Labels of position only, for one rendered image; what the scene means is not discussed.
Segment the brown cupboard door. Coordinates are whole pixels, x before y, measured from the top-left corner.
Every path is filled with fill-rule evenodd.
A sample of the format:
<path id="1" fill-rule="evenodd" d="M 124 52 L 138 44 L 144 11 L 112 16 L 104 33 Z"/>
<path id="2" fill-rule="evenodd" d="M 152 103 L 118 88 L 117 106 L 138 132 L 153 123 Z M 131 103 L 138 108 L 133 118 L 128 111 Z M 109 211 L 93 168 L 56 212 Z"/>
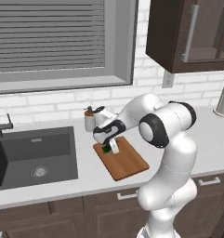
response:
<path id="1" fill-rule="evenodd" d="M 176 216 L 174 228 L 181 238 L 209 238 L 224 213 L 224 191 L 199 194 Z"/>
<path id="2" fill-rule="evenodd" d="M 137 238 L 149 213 L 140 208 L 86 212 L 87 238 Z"/>
<path id="3" fill-rule="evenodd" d="M 0 226 L 0 238 L 86 238 L 82 214 L 55 215 Z"/>

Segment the brown fixed panel front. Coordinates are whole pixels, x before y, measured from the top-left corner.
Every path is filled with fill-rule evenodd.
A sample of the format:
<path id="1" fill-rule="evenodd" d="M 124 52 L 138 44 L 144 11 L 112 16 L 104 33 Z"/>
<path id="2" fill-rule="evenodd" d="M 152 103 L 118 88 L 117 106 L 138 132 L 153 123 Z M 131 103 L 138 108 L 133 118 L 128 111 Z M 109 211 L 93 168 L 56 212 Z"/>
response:
<path id="1" fill-rule="evenodd" d="M 28 218 L 39 218 L 49 214 L 50 211 L 47 203 L 24 205 L 8 209 L 1 209 L 0 222 L 9 222 L 13 220 L 21 220 Z"/>

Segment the white soap dispenser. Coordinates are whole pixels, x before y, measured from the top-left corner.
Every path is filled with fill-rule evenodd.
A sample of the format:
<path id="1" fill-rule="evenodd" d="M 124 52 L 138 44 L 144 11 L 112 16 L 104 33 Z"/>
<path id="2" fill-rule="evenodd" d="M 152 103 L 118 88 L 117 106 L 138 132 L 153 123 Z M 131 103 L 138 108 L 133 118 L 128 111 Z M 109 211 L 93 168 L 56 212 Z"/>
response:
<path id="1" fill-rule="evenodd" d="M 85 109 L 85 129 L 87 132 L 92 132 L 96 127 L 96 119 L 91 106 Z"/>

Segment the dark brown wall cupboard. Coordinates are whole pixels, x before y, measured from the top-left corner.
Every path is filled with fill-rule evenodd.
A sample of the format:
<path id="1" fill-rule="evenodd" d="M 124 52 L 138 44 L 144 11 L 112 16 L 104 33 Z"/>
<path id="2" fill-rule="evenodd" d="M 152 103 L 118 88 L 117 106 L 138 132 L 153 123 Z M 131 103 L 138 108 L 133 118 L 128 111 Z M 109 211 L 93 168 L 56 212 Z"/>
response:
<path id="1" fill-rule="evenodd" d="M 192 5 L 199 11 L 183 62 Z M 170 73 L 224 71 L 224 0 L 151 0 L 146 54 Z"/>

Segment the dark grey sink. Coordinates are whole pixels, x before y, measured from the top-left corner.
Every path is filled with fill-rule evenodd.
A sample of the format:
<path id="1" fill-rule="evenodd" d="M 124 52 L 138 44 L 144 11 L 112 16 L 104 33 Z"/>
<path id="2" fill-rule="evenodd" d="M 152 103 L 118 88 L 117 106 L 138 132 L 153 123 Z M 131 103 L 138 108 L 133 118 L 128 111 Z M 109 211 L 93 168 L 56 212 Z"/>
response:
<path id="1" fill-rule="evenodd" d="M 72 126 L 6 133 L 0 139 L 0 191 L 78 179 Z"/>

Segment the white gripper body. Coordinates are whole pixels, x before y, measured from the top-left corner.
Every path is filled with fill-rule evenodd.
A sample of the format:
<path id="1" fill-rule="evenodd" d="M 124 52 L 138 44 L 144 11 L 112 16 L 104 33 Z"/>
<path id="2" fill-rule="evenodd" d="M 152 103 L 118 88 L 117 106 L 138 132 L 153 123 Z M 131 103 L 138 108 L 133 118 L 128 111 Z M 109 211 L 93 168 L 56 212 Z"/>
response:
<path id="1" fill-rule="evenodd" d="M 119 147 L 118 147 L 118 145 L 117 145 L 116 140 L 115 140 L 115 139 L 111 139 L 110 142 L 109 142 L 109 144 L 110 144 L 110 147 L 111 147 L 111 149 L 112 149 L 112 152 L 113 152 L 114 154 L 117 154 L 117 153 L 119 152 Z"/>

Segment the grey window with blinds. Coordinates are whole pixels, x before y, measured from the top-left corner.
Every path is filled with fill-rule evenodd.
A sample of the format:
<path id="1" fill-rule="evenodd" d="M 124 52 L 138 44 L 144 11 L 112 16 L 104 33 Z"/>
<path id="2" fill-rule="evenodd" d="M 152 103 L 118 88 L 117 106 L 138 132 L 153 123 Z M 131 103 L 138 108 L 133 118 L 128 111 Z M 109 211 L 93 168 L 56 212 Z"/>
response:
<path id="1" fill-rule="evenodd" d="M 0 94 L 127 86 L 138 0 L 0 0 Z"/>

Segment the brown drawer front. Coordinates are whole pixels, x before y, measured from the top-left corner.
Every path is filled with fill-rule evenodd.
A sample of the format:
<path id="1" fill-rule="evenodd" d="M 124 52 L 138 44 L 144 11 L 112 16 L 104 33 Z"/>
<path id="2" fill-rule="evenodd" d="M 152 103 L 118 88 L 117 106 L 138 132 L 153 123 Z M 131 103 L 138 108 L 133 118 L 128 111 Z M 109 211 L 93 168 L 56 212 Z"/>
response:
<path id="1" fill-rule="evenodd" d="M 198 179 L 211 180 L 214 177 L 219 177 L 221 182 L 219 184 L 215 184 L 215 185 L 209 185 L 209 186 L 203 186 L 203 187 L 199 186 Z M 195 184 L 197 186 L 199 196 L 213 194 L 214 192 L 223 192 L 224 191 L 224 173 L 196 177 L 196 178 L 193 178 L 193 181 L 195 182 Z"/>
<path id="2" fill-rule="evenodd" d="M 124 208 L 127 206 L 139 206 L 138 198 L 131 198 L 126 200 L 117 199 L 117 193 L 122 195 L 132 194 L 137 191 L 137 188 L 113 191 L 113 192 L 103 192 L 97 194 L 91 194 L 83 197 L 84 212 L 94 212 L 106 208 Z"/>

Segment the grey wall socket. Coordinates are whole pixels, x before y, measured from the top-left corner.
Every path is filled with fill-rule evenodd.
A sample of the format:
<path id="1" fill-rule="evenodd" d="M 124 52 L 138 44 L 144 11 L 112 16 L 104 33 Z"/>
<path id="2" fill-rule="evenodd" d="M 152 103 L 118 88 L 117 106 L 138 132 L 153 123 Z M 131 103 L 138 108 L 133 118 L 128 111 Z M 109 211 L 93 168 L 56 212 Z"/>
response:
<path id="1" fill-rule="evenodd" d="M 169 71 L 164 72 L 162 88 L 170 88 L 174 84 L 175 75 Z"/>

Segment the wooden cutting board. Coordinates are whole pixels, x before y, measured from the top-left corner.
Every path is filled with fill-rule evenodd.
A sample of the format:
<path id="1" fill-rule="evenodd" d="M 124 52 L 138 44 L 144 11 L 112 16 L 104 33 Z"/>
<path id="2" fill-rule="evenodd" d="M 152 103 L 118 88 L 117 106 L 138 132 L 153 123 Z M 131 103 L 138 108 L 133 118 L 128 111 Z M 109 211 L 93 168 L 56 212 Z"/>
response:
<path id="1" fill-rule="evenodd" d="M 93 145 L 93 149 L 115 181 L 131 177 L 150 168 L 125 137 L 118 137 L 115 140 L 119 148 L 118 153 L 104 152 L 98 143 Z"/>

